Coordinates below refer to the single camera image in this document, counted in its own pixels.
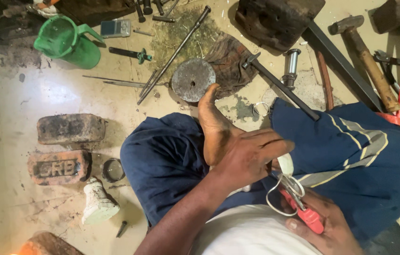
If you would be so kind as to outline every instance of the hammer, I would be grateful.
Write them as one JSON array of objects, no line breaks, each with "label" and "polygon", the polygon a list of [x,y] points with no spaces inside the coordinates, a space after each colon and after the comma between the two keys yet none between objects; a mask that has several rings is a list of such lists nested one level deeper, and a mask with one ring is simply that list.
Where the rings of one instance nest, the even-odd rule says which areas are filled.
[{"label": "hammer", "polygon": [[387,111],[396,112],[400,110],[398,99],[390,89],[389,83],[374,61],[370,50],[368,50],[367,46],[357,32],[357,28],[362,26],[363,22],[364,18],[362,15],[348,17],[335,22],[332,26],[330,26],[329,31],[331,35],[344,34],[345,38],[351,42],[352,46],[357,51],[360,61],[362,61],[365,69],[368,72],[368,75],[373,81],[373,84],[376,87],[376,90],[378,91]]}]

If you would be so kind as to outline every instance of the wooden hammer handle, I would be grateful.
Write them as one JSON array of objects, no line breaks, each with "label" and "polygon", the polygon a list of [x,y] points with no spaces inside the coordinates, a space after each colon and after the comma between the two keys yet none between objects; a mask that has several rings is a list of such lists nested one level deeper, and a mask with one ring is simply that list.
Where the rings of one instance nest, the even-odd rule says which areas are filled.
[{"label": "wooden hammer handle", "polygon": [[381,100],[385,105],[387,111],[390,113],[398,111],[400,109],[400,103],[398,103],[398,99],[395,97],[389,83],[387,82],[383,73],[374,61],[370,50],[368,50],[357,30],[348,29],[345,31],[345,34],[354,44],[359,59],[365,66],[365,69],[367,70],[368,75],[373,81],[373,84],[376,87],[376,90],[378,91],[379,96],[381,97]]}]

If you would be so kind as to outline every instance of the round metal weight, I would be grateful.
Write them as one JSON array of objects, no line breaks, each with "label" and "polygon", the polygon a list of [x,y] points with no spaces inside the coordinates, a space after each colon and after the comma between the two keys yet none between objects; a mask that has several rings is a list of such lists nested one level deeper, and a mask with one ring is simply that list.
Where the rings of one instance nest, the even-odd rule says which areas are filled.
[{"label": "round metal weight", "polygon": [[202,59],[182,62],[172,76],[172,89],[182,100],[196,103],[209,85],[216,82],[213,67]]}]

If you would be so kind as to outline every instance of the hand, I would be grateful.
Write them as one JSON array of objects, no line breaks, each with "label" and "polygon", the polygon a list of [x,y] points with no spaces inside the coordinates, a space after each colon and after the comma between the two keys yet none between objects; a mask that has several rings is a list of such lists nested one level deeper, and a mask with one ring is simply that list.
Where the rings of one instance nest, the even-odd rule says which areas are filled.
[{"label": "hand", "polygon": [[304,222],[296,219],[287,219],[286,227],[289,230],[309,241],[324,255],[363,255],[343,213],[332,200],[305,189],[302,201],[320,215],[324,232],[318,235]]},{"label": "hand", "polygon": [[227,153],[212,172],[234,191],[268,176],[271,161],[293,149],[293,142],[272,129],[244,132],[230,141]]}]

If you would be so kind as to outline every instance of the fingernail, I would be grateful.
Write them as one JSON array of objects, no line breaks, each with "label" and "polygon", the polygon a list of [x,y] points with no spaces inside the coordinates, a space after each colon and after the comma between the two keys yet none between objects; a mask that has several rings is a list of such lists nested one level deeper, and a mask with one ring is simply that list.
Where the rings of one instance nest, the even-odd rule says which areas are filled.
[{"label": "fingernail", "polygon": [[296,221],[290,221],[290,222],[288,223],[288,228],[289,228],[289,229],[292,229],[292,230],[295,230],[295,229],[297,228]]}]

